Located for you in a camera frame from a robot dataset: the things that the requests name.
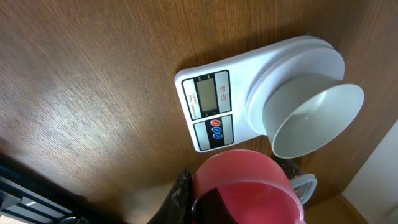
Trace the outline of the pink measuring scoop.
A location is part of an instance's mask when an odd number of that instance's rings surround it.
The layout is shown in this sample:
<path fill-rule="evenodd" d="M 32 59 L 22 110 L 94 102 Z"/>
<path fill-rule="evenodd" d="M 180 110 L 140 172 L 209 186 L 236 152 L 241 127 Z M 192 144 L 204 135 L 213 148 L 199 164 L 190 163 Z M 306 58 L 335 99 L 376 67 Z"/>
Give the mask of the pink measuring scoop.
<path fill-rule="evenodd" d="M 260 152 L 235 149 L 207 159 L 193 178 L 194 199 L 213 189 L 237 223 L 305 223 L 284 171 Z"/>

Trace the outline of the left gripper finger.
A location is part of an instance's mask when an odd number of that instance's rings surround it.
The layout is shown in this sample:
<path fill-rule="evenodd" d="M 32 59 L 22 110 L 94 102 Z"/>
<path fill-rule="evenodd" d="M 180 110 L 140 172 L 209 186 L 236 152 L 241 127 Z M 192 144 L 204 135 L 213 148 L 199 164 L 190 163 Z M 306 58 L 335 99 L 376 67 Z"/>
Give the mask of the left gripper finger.
<path fill-rule="evenodd" d="M 191 224 L 193 182 L 190 169 L 184 168 L 155 214 L 155 223 Z"/>

